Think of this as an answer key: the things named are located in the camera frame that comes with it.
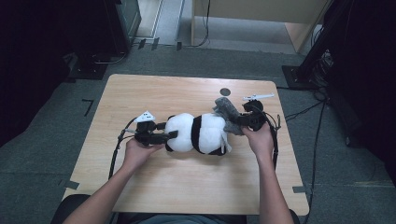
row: gray carpet floor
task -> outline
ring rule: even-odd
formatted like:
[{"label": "gray carpet floor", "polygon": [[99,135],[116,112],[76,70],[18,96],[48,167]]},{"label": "gray carpet floor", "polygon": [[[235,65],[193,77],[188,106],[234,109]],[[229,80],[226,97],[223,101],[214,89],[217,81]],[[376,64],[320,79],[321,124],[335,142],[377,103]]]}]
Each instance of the gray carpet floor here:
[{"label": "gray carpet floor", "polygon": [[[286,87],[281,65],[299,65],[303,59],[296,54],[134,47],[124,60],[107,68],[103,80],[62,83],[29,128],[0,148],[0,223],[50,222],[64,194],[61,182],[73,172],[111,74],[259,79]],[[311,91],[278,93],[285,115],[317,102]],[[87,116],[89,103],[82,99],[94,100]],[[307,192],[320,109],[317,106],[288,122]],[[326,105],[308,223],[395,223],[395,201],[396,190],[384,164],[365,148],[346,147],[343,126],[331,104]],[[248,221],[258,223],[258,218],[250,216]]]}]

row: stuffed animal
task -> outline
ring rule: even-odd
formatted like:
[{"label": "stuffed animal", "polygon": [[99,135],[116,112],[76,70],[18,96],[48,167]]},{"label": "stuffed animal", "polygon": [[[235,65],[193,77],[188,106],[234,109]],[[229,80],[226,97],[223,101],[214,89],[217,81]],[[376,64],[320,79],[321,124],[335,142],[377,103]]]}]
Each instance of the stuffed animal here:
[{"label": "stuffed animal", "polygon": [[223,130],[225,123],[223,117],[210,113],[196,118],[187,113],[170,117],[164,132],[178,131],[178,135],[167,141],[166,150],[186,152],[195,148],[202,154],[222,156],[232,149]]}]

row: left hand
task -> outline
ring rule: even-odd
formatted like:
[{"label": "left hand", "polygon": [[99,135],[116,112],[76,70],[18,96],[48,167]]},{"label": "left hand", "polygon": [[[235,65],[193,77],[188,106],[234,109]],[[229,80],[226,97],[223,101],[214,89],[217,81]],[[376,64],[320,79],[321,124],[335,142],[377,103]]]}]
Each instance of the left hand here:
[{"label": "left hand", "polygon": [[121,168],[133,173],[146,162],[152,153],[163,147],[164,145],[145,147],[133,138],[126,143],[125,157]]}]

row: floor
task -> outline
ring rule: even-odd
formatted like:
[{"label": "floor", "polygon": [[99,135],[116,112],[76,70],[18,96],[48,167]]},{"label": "floor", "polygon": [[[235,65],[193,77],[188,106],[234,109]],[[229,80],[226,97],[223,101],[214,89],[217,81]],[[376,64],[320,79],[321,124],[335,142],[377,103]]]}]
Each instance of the floor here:
[{"label": "floor", "polygon": [[[184,6],[182,0],[140,0],[142,23],[137,39],[146,38],[149,42],[159,37],[160,44],[191,45],[191,5],[192,0],[185,0]],[[205,18],[194,19],[197,45],[205,38]],[[296,54],[283,22],[209,18],[208,27],[208,40],[201,48]],[[301,54],[308,53],[310,42],[305,43]]]}]

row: forearm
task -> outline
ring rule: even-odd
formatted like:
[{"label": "forearm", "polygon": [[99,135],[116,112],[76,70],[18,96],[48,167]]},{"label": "forearm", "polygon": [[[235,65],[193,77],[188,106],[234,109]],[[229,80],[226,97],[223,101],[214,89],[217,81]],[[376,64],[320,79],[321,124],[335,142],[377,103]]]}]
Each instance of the forearm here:
[{"label": "forearm", "polygon": [[133,171],[119,169],[64,223],[105,223]]},{"label": "forearm", "polygon": [[258,159],[260,169],[260,223],[293,223],[270,158]]}]

